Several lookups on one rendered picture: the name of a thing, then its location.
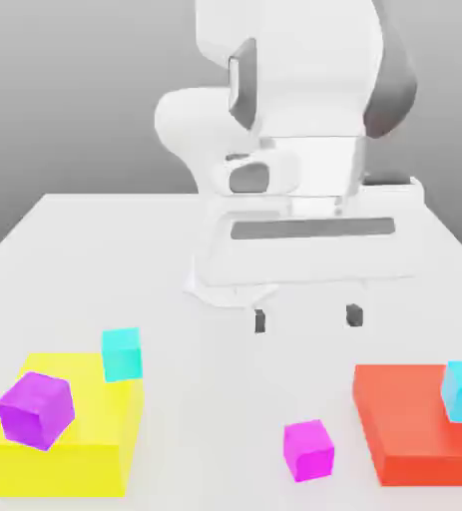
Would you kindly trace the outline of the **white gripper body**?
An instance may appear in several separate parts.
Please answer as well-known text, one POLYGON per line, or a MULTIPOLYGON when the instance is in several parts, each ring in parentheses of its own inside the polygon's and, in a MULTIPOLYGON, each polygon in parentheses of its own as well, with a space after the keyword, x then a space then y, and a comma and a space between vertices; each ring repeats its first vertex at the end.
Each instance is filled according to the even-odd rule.
POLYGON ((208 212, 195 252, 207 285, 414 276, 422 216, 411 205, 358 198, 336 215, 312 199, 226 199, 208 212))

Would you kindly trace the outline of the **small magenta cube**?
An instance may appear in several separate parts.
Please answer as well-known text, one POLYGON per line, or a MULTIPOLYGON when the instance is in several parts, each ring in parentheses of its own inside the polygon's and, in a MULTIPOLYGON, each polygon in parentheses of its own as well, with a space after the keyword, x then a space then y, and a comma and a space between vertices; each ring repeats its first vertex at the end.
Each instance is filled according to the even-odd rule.
POLYGON ((331 475, 334 453, 334 444, 319 419, 283 429, 283 457, 295 482, 331 475))

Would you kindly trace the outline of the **small turquoise cube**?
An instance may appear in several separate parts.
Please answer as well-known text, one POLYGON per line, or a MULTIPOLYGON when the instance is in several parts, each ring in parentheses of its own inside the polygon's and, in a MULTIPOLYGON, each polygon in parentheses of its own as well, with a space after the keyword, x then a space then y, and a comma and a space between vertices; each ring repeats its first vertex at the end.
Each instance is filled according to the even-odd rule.
POLYGON ((143 377, 141 334, 138 327, 104 330, 101 352, 106 382, 143 377))

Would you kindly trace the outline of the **small purple cube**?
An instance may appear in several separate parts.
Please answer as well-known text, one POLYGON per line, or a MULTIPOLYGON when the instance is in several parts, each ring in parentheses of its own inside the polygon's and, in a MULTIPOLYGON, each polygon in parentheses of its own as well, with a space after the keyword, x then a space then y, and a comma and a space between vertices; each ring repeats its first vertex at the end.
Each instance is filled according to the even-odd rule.
POLYGON ((7 440, 47 451, 75 419, 70 383, 28 371, 0 397, 7 440))

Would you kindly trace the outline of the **large orange box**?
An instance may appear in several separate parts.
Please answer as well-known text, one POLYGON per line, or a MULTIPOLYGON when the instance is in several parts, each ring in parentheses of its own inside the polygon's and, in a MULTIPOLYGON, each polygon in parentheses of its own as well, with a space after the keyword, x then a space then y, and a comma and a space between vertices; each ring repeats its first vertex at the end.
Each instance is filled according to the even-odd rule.
POLYGON ((438 364, 358 364, 352 396, 383 486, 462 486, 462 424, 441 397, 438 364))

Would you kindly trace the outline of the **large yellow box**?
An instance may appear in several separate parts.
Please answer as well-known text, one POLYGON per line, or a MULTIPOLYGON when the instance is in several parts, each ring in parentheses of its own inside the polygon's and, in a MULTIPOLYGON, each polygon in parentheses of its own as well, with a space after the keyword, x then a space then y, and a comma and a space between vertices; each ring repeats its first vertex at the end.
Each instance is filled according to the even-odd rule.
POLYGON ((144 407, 141 379, 106 382, 98 352, 30 353, 26 372, 67 380, 75 419, 47 450, 7 440, 0 422, 0 497, 122 497, 144 407))

